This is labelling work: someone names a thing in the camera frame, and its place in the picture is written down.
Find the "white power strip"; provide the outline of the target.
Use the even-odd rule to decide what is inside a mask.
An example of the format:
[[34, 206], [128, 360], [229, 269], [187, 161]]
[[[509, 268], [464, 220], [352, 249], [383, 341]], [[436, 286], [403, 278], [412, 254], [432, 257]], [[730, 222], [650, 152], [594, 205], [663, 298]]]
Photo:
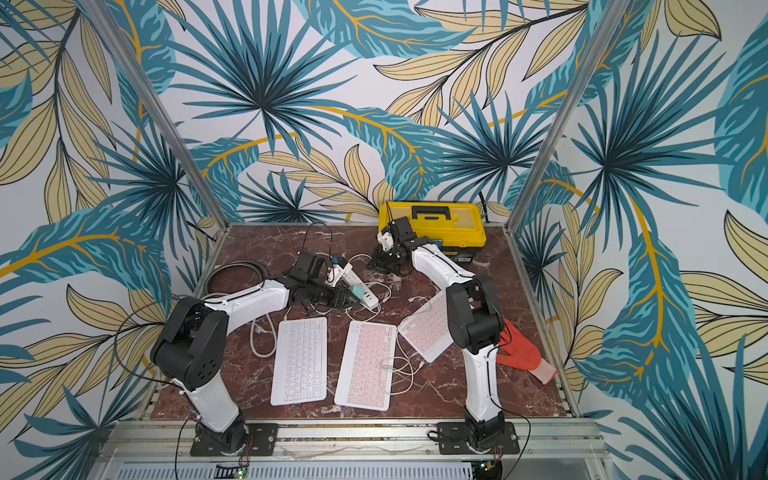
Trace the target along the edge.
[[339, 261], [334, 261], [328, 282], [333, 287], [336, 287], [339, 283], [345, 284], [352, 295], [371, 312], [379, 307], [378, 297], [373, 294], [371, 289], [358, 276], [350, 262], [342, 266]]

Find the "pink keyboard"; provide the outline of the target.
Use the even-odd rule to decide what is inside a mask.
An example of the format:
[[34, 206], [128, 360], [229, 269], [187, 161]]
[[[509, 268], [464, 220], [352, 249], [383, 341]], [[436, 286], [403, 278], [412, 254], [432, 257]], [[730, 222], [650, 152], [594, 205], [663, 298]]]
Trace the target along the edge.
[[336, 405], [374, 411], [390, 406], [397, 328], [351, 321], [336, 385]]
[[427, 363], [433, 363], [452, 344], [444, 292], [440, 292], [405, 318], [398, 333]]

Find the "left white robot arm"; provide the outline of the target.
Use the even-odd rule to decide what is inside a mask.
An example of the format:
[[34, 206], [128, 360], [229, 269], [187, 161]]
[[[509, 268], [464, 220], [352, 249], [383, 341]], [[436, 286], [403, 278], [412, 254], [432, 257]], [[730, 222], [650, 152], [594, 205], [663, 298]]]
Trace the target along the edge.
[[151, 350], [151, 361], [179, 387], [198, 414], [196, 435], [226, 454], [249, 442], [242, 410], [233, 402], [220, 369], [227, 337], [251, 320], [297, 303], [342, 309], [357, 303], [350, 289], [320, 279], [324, 258], [302, 251], [283, 274], [254, 287], [210, 300], [178, 301]]

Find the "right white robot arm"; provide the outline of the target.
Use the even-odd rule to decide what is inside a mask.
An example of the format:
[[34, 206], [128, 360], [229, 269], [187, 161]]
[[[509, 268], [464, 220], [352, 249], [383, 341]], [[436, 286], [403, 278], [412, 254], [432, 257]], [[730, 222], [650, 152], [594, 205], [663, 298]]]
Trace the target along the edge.
[[397, 275], [403, 268], [418, 271], [445, 294], [447, 328], [465, 364], [467, 443], [478, 451], [489, 449], [505, 431], [496, 372], [505, 322], [492, 280], [466, 270], [430, 239], [417, 236], [406, 217], [389, 221], [377, 242], [376, 267]]

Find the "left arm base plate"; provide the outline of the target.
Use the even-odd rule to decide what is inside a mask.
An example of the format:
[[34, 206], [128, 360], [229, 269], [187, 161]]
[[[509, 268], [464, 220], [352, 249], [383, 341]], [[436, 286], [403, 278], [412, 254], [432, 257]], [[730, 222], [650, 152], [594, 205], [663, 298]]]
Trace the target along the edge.
[[268, 457], [273, 454], [277, 433], [278, 425], [275, 423], [235, 422], [222, 433], [200, 424], [195, 427], [190, 455]]

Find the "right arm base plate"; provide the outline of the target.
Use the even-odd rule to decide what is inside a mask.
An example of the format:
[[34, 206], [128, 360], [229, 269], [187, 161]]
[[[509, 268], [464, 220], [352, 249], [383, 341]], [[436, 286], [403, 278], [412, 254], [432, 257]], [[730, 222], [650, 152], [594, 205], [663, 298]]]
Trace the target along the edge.
[[503, 455], [521, 450], [512, 424], [495, 425], [491, 430], [477, 430], [467, 422], [440, 422], [428, 433], [441, 455]]

